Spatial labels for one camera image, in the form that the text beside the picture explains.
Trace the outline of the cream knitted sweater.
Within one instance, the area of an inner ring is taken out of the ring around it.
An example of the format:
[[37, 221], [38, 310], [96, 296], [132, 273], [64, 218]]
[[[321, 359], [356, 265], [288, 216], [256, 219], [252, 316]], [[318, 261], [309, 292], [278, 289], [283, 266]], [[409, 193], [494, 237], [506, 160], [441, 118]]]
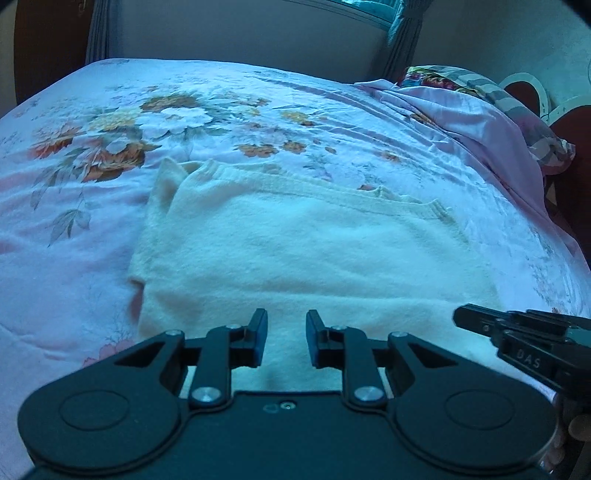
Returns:
[[252, 390], [332, 390], [315, 371], [304, 320], [372, 338], [411, 333], [516, 380], [454, 310], [501, 307], [490, 261], [465, 233], [477, 189], [449, 179], [358, 190], [273, 163], [164, 159], [128, 275], [141, 288], [137, 334], [200, 337], [266, 309], [263, 365], [235, 376]]

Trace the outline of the red white headboard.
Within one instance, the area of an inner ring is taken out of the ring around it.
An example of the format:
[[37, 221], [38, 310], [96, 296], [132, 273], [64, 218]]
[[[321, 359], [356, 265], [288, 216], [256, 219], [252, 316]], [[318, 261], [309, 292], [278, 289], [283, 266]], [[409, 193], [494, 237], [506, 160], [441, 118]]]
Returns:
[[552, 107], [541, 82], [529, 73], [509, 75], [501, 87], [536, 113], [576, 154], [562, 173], [546, 176], [546, 193], [574, 227], [590, 226], [590, 96], [575, 96]]

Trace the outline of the floral patterned pillow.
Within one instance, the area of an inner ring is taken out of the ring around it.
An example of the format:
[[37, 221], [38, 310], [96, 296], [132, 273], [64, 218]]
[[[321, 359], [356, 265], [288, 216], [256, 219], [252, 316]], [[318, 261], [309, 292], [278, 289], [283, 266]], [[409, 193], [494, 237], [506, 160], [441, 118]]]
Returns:
[[426, 86], [457, 91], [492, 104], [519, 127], [544, 175], [564, 172], [575, 158], [574, 144], [558, 137], [522, 101], [488, 77], [454, 66], [411, 66], [405, 70], [397, 85], [401, 88]]

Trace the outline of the pink folded blanket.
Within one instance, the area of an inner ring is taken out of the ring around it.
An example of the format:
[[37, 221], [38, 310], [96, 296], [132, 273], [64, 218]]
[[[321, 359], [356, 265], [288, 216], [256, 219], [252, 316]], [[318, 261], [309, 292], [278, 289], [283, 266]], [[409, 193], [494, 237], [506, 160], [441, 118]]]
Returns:
[[575, 253], [547, 213], [542, 169], [520, 128], [489, 103], [385, 80], [346, 88], [353, 129], [370, 144], [370, 178], [392, 191], [440, 200], [480, 244], [538, 241]]

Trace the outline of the pink floral bed sheet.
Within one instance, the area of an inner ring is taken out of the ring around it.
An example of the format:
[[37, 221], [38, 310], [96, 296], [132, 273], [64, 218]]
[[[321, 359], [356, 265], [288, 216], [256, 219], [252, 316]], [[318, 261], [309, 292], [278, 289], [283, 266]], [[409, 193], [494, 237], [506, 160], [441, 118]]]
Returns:
[[1, 475], [31, 467], [17, 413], [37, 388], [128, 347], [126, 274], [160, 161], [273, 162], [352, 189], [384, 187], [451, 210], [490, 264], [502, 300], [588, 315], [590, 274], [571, 234], [514, 203], [539, 174], [485, 174], [372, 85], [259, 66], [104, 60], [1, 120]]

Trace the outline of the grey curtain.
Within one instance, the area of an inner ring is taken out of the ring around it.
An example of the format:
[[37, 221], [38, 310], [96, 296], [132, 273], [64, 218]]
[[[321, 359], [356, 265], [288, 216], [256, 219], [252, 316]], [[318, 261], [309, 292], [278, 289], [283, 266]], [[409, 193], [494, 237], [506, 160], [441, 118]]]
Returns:
[[389, 30], [383, 77], [394, 83], [411, 65], [432, 0], [402, 0]]

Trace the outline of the bright window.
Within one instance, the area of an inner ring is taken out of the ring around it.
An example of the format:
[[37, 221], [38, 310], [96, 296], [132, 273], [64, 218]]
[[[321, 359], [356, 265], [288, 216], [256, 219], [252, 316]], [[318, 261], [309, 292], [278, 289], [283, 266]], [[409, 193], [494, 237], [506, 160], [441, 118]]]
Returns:
[[390, 23], [394, 21], [402, 5], [400, 0], [339, 0], [339, 3]]

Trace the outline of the dark wooden door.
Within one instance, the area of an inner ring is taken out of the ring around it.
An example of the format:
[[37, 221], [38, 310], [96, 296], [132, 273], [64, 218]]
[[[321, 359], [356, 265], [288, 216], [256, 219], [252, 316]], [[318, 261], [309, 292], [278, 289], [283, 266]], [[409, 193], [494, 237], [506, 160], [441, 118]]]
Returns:
[[85, 64], [92, 0], [23, 0], [16, 5], [14, 80], [21, 104]]

